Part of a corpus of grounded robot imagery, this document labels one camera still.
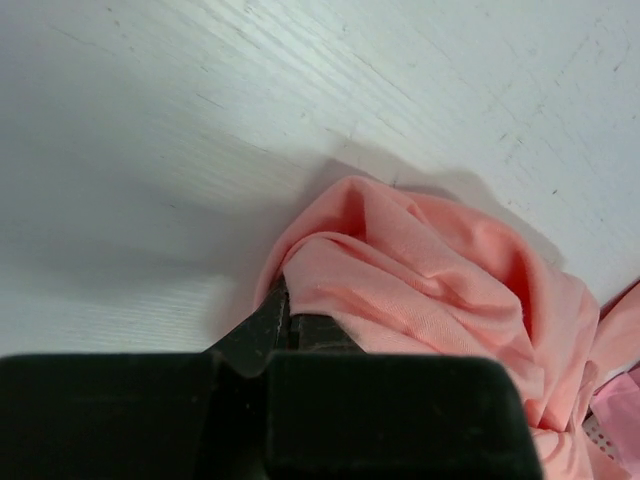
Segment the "salmon pink t shirt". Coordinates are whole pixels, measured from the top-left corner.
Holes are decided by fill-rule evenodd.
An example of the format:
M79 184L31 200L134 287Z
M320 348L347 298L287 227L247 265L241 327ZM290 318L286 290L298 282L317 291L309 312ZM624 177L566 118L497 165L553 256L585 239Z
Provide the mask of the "salmon pink t shirt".
M603 311L586 285L478 210L364 177L322 193L276 242L256 299L334 318L368 352L500 362L549 479L625 479L583 429L594 392L639 359L639 291Z

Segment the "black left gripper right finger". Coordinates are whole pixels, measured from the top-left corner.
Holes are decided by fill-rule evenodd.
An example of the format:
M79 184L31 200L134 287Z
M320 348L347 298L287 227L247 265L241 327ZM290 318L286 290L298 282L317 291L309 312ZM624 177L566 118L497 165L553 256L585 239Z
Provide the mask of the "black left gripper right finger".
M314 354L364 353L335 319L316 314L297 314L290 318L286 350Z

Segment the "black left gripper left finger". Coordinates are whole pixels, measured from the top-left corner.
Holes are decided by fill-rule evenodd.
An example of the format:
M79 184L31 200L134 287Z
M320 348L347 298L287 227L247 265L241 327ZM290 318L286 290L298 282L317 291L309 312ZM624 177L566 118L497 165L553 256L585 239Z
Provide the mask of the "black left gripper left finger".
M242 377L261 375L270 354L287 348L289 303L289 291L280 276L255 311L205 352Z

